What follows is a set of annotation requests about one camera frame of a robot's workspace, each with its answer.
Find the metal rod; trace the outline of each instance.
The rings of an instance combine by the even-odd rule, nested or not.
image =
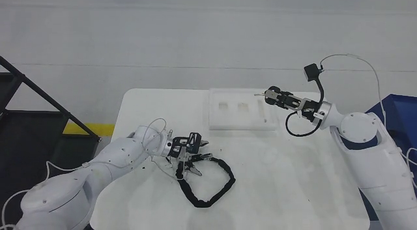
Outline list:
[[[43,99],[48,101],[53,107],[57,108],[60,112],[64,113],[71,121],[74,121],[74,123],[77,124],[80,128],[85,130],[91,136],[95,137],[97,141],[100,141],[100,137],[98,137],[98,135],[96,135],[92,130],[90,130],[87,126],[85,126],[80,120],[75,118],[73,114],[67,111],[62,105],[60,105],[56,100],[54,100],[51,96],[45,93],[38,85],[36,85],[33,81],[31,81],[28,77],[26,77],[25,74],[22,74],[16,67],[10,64],[2,56],[0,56],[0,64],[3,65],[3,67],[5,67],[9,72],[14,74],[15,76],[18,76],[20,79],[22,79],[24,84],[29,86],[29,88],[34,90]]]

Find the blue object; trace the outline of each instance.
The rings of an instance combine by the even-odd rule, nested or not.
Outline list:
[[[406,155],[409,148],[417,148],[417,97],[390,94],[382,100],[386,112],[386,129]],[[375,104],[367,113],[373,112],[383,121],[381,105]],[[411,151],[410,160],[417,162],[417,151]],[[410,170],[416,175],[417,166],[410,163]],[[361,193],[371,221],[378,220],[371,203]]]

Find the black cable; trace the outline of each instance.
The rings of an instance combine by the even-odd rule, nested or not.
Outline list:
[[[314,132],[316,132],[320,128],[321,120],[319,120],[319,123],[317,123],[317,126],[314,128],[314,130],[312,130],[312,131],[310,131],[306,134],[294,134],[294,133],[292,133],[288,128],[288,120],[289,120],[289,117],[293,116],[296,113],[297,113],[296,111],[290,113],[285,120],[285,128],[287,129],[289,135],[294,136],[294,137],[306,137],[306,136],[312,135]]]
[[[320,80],[318,78],[315,80],[315,82],[316,82],[316,84],[317,84],[317,86],[319,88],[319,91],[320,91],[319,104],[317,104],[316,109],[314,109],[314,112],[318,112],[318,110],[319,110],[319,108],[320,108],[320,106],[321,106],[321,104],[323,103],[323,100],[324,100],[324,89],[323,89],[323,86],[321,85],[321,82],[320,82]],[[317,126],[314,128],[314,130],[312,130],[312,131],[310,131],[308,133],[305,133],[305,134],[294,134],[294,133],[292,133],[289,130],[289,128],[288,128],[288,120],[289,120],[289,118],[291,116],[293,116],[296,113],[297,112],[294,111],[294,112],[288,114],[288,116],[287,116],[287,118],[285,120],[285,128],[287,129],[287,132],[289,133],[289,135],[294,136],[294,137],[306,137],[306,136],[312,135],[314,132],[316,132],[320,128],[320,125],[321,125],[322,120],[319,120],[319,122],[317,123]]]

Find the gray floor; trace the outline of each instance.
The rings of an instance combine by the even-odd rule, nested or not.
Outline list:
[[[371,61],[383,96],[417,95],[416,37],[417,0],[0,0],[0,55],[95,123],[136,87],[316,91],[302,68],[333,53]],[[340,111],[377,102],[366,65],[325,67]],[[26,88],[9,107],[49,109]]]

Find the white cable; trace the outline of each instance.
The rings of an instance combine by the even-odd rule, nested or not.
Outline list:
[[[371,63],[370,63],[370,62],[368,62],[367,60],[365,60],[365,59],[361,58],[360,56],[353,55],[353,54],[351,54],[351,53],[338,53],[338,54],[334,54],[334,55],[329,55],[329,56],[326,56],[325,58],[323,58],[323,59],[320,61],[320,67],[322,67],[322,62],[323,62],[324,60],[326,60],[327,58],[333,57],[333,56],[347,56],[347,57],[351,57],[351,58],[353,58],[353,59],[358,59],[358,60],[361,60],[361,61],[363,61],[363,62],[367,63],[367,64],[368,64],[368,65],[372,68],[372,71],[374,72],[375,77],[377,78],[379,104],[381,105],[382,116],[384,117],[384,126],[386,127],[386,114],[385,114],[385,109],[384,109],[384,106],[383,106],[383,104],[382,104],[382,98],[381,98],[381,87],[380,87],[380,85],[379,85],[379,77],[378,77],[378,74],[377,74],[377,71],[375,70],[375,68],[374,68],[374,67],[371,65]]]
[[[52,163],[52,162],[50,162],[50,161],[47,161],[46,162],[47,164],[49,164],[49,165],[51,165],[52,167],[54,167],[55,169],[59,169],[59,170],[61,170],[61,171],[75,171],[75,170],[77,170],[77,169],[81,169],[82,168],[82,166],[81,167],[76,167],[75,169],[63,169],[63,168],[61,168],[61,167],[58,167],[57,165],[55,165],[54,163]]]
[[[402,151],[400,151],[400,153],[401,153],[402,157],[404,157],[406,160],[409,160],[409,162],[410,162],[411,164],[417,165],[417,163],[416,163],[416,162],[414,162],[414,161],[412,161],[412,160],[408,159],[408,158],[407,158],[407,156],[405,156],[405,155],[403,154],[403,152],[402,152]]]
[[[149,123],[148,127],[145,130],[145,133],[143,134],[142,141],[141,141],[143,149],[145,149],[145,146],[143,145],[143,142],[145,140],[145,136],[146,136],[146,133],[148,132],[148,129],[151,127],[152,124],[154,124],[155,121],[159,121],[159,120],[164,121],[165,125],[164,125],[164,128],[158,134],[161,135],[161,133],[167,128],[167,121],[164,118],[157,118],[157,119],[153,120],[151,123]]]
[[[168,177],[172,178],[172,179],[177,179],[174,176],[171,176],[170,174],[168,174],[168,172],[166,172],[165,170],[163,170],[158,163],[156,163],[156,161],[153,160],[153,156],[151,156],[151,161],[155,163],[155,165],[158,167],[158,169],[162,172],[164,172]]]
[[[409,158],[410,151],[417,151],[417,149],[415,149],[415,148],[409,148],[408,151],[407,151],[407,155],[406,155],[407,167],[409,167],[409,171],[411,173],[411,169],[410,169],[410,158]],[[413,176],[413,179],[411,181],[412,181],[412,185],[417,189],[417,185],[416,185],[416,183],[414,181],[414,176]]]
[[[17,229],[15,225],[10,225],[10,224],[9,224],[9,225],[4,225],[4,226],[0,227],[0,230],[3,230],[3,229],[8,229],[9,227],[10,227],[10,228],[13,228],[13,229]]]
[[[13,198],[13,197],[16,197],[18,194],[21,194],[21,193],[25,193],[25,192],[28,192],[29,190],[22,190],[22,191],[19,191],[19,192],[16,192],[15,194],[13,194],[11,197],[9,197],[9,199],[7,199],[6,200],[6,202],[5,202],[5,204],[3,205],[3,208],[1,209],[1,227],[5,227],[6,226],[6,220],[5,220],[5,212],[6,212],[6,206],[7,206],[7,203]]]

